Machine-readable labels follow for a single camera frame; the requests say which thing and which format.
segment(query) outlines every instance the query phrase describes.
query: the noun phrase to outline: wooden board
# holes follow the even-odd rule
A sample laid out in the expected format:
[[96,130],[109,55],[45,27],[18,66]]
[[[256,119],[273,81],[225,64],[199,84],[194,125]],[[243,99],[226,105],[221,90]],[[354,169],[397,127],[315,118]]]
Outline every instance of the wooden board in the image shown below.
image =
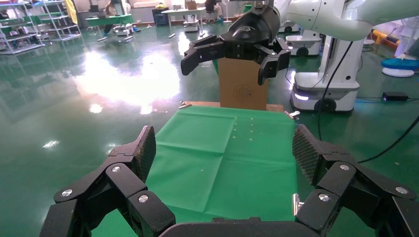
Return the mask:
[[[195,106],[211,106],[211,107],[220,107],[220,102],[207,102],[207,101],[185,101],[186,105],[195,105]],[[283,105],[273,105],[267,104],[266,111],[271,112],[283,112]]]

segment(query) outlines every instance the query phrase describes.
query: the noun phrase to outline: metal clamp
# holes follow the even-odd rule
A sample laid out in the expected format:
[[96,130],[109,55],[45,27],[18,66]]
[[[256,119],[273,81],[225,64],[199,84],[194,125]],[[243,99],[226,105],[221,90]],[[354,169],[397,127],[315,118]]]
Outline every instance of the metal clamp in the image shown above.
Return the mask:
[[288,113],[287,111],[285,111],[285,114],[288,115],[288,117],[290,117],[291,119],[299,120],[297,115],[300,114],[300,111],[294,111],[293,113]]
[[303,205],[304,203],[300,201],[300,196],[298,194],[293,194],[293,216],[297,215],[297,212]]

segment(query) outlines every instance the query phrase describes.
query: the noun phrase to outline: metal shelving unit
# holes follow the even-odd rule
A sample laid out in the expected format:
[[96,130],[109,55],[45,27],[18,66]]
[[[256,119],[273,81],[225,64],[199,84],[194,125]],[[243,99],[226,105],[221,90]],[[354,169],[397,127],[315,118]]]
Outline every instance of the metal shelving unit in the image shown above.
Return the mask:
[[[42,0],[39,4],[36,5],[44,6],[45,14],[38,16],[40,23],[52,24],[52,28],[46,31],[47,34],[55,32],[57,36],[56,38],[51,39],[51,34],[48,34],[50,37],[45,39],[47,41],[66,41],[82,36],[79,26],[77,24],[71,23],[71,20],[68,19],[69,16],[64,14],[64,12],[61,10],[59,5],[63,3],[63,0]],[[51,5],[57,5],[59,12],[50,12],[48,6]],[[77,28],[76,34],[72,33],[72,28]]]
[[[25,15],[29,16],[28,9],[23,3],[10,2],[0,4],[0,9],[13,9],[16,16],[18,16],[16,12],[17,7],[23,9]],[[30,17],[26,17],[26,19],[0,20],[0,44],[5,45],[4,49],[0,50],[0,55],[21,53],[44,46],[42,40],[39,38],[38,32],[27,33],[25,32],[27,30],[24,28],[26,26],[32,26],[35,29],[35,24]],[[15,32],[16,28],[20,29],[17,31],[18,34],[12,35],[12,32]],[[29,39],[32,37],[37,37],[39,44],[32,43]]]

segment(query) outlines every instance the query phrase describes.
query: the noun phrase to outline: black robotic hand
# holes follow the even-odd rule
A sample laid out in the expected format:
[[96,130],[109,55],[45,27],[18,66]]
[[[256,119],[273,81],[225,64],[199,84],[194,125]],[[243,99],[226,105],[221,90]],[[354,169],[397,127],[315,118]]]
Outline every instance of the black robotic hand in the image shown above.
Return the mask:
[[253,60],[260,64],[257,83],[263,85],[278,71],[288,67],[291,51],[283,39],[277,38],[278,13],[270,6],[254,8],[235,21],[227,33],[190,43],[181,61],[186,76],[199,63],[218,58]]

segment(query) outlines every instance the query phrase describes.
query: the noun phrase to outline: power adapter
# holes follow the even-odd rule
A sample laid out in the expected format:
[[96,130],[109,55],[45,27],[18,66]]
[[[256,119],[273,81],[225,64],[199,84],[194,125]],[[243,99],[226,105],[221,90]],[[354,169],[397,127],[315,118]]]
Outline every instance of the power adapter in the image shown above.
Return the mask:
[[404,92],[385,91],[382,93],[382,99],[385,101],[407,101],[409,98]]

